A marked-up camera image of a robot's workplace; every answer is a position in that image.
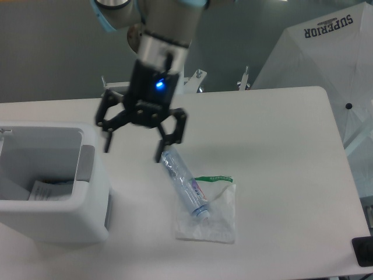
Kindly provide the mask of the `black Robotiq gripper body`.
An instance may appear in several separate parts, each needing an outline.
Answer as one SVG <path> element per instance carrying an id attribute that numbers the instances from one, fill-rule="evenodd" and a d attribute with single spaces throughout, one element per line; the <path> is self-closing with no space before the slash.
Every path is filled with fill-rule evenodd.
<path id="1" fill-rule="evenodd" d="M 179 78 L 179 73 L 160 72 L 136 60 L 124 97 L 125 121 L 148 128 L 157 127 L 169 116 Z"/>

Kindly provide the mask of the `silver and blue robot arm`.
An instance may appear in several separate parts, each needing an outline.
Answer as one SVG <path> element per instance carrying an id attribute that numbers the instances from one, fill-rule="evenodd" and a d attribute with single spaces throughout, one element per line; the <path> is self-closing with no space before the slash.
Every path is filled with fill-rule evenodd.
<path id="1" fill-rule="evenodd" d="M 137 23 L 143 26 L 128 86 L 120 90 L 106 86 L 97 109 L 95 123 L 107 135 L 105 152 L 114 131 L 128 123 L 158 129 L 156 162 L 166 147 L 182 142 L 187 113 L 170 106 L 208 5 L 208 1 L 91 1 L 107 32 Z"/>

